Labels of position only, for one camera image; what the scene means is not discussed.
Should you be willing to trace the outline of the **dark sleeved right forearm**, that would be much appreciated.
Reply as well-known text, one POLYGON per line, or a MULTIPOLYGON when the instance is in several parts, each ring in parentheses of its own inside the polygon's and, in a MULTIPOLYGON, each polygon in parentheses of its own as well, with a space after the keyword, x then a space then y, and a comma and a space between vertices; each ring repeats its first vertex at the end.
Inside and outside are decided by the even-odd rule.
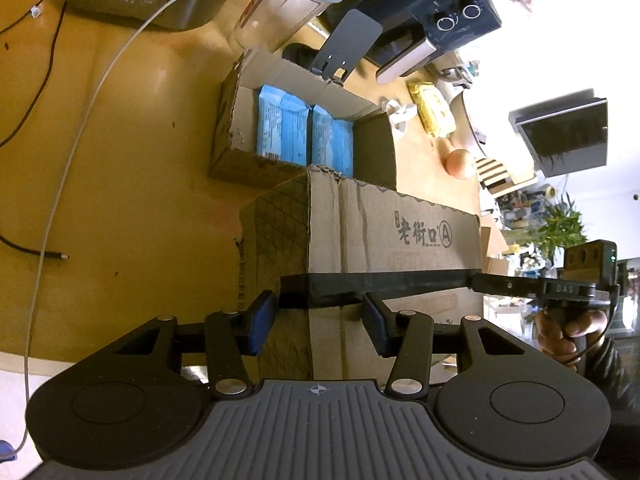
POLYGON ((639 413, 639 389, 629 377, 611 338, 604 337, 600 348, 588 354, 585 378, 600 389, 613 411, 639 413))

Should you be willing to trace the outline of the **person's right hand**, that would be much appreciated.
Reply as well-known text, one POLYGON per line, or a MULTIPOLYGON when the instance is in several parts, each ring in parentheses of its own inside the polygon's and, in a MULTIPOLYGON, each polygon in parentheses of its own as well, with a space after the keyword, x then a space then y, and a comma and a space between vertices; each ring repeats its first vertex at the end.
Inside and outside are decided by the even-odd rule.
POLYGON ((582 312, 572 322, 563 326, 553 321, 546 312, 536 314, 535 323, 538 330, 537 344, 539 350, 556 362, 567 366, 570 370, 577 370, 579 361, 587 359, 589 353, 600 348, 603 334, 608 326, 608 315, 600 310, 582 312), (578 356, 579 351, 575 341, 585 338, 589 351, 578 356))

